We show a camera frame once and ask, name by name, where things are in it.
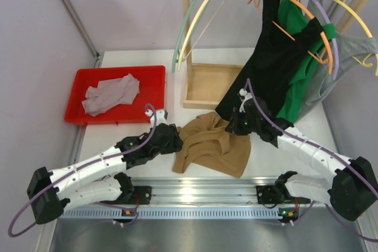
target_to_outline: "table surface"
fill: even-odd
[[[193,53],[193,62],[244,65],[252,52],[252,48],[198,49]],[[107,51],[104,54],[102,67],[164,65],[167,76],[165,86],[167,120],[168,123],[184,126],[197,115],[208,113],[209,110],[183,108],[185,69],[176,73],[171,72],[172,54],[173,50]],[[295,125],[309,138],[335,150],[335,144],[321,105],[314,108]],[[147,123],[87,126],[79,161],[97,155],[126,136],[136,136],[148,132],[149,128],[150,125]],[[242,178],[278,176],[286,171],[318,175],[290,153],[263,142],[256,134],[252,133],[250,139],[252,150]],[[194,163],[183,174],[176,174],[172,172],[174,158],[174,154],[157,156],[145,165],[128,170],[127,174],[134,178],[233,178]]]

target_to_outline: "green shirt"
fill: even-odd
[[[281,27],[291,35],[301,32],[308,24],[308,20],[303,15],[302,9],[290,0],[281,0],[278,10],[278,20]],[[334,24],[325,24],[322,27],[329,41],[336,37]],[[320,38],[309,51],[315,54],[323,48],[324,43]],[[320,63],[309,54],[303,59],[298,71],[290,81],[285,104],[277,114],[277,117],[282,117],[292,123],[297,121],[307,85],[317,64]]]

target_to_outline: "red tray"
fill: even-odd
[[[140,82],[139,94],[132,105],[119,104],[95,117],[85,114],[82,101],[86,99],[88,87],[97,87],[99,81],[121,78],[129,73]],[[152,104],[156,109],[163,109],[164,97],[164,66],[80,69],[76,73],[64,120],[77,125],[145,123],[149,122],[145,115],[146,103]]]

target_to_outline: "metal grate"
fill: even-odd
[[[226,220],[226,219],[281,219],[278,209],[266,208],[138,208],[140,219],[149,220]],[[60,218],[128,219],[114,208],[82,207],[65,212]]]

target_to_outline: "wooden tray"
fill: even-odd
[[[184,107],[215,109],[243,66],[192,63],[191,68],[185,80]]]

